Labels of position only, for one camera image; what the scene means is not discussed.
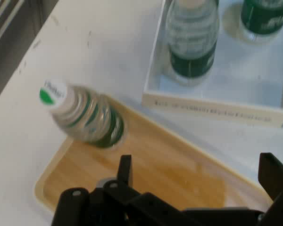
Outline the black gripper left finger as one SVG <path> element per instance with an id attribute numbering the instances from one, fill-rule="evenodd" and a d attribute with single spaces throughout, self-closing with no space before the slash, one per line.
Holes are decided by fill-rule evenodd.
<path id="1" fill-rule="evenodd" d="M 132 157 L 122 155 L 116 179 L 92 192 L 65 190 L 53 226 L 180 226 L 184 215 L 151 193 L 131 188 Z"/>

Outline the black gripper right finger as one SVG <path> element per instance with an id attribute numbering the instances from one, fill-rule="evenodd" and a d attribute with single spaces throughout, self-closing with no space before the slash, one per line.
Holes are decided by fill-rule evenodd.
<path id="1" fill-rule="evenodd" d="M 283 226 L 283 164 L 272 153 L 260 154 L 258 181 L 273 201 L 258 225 Z"/>

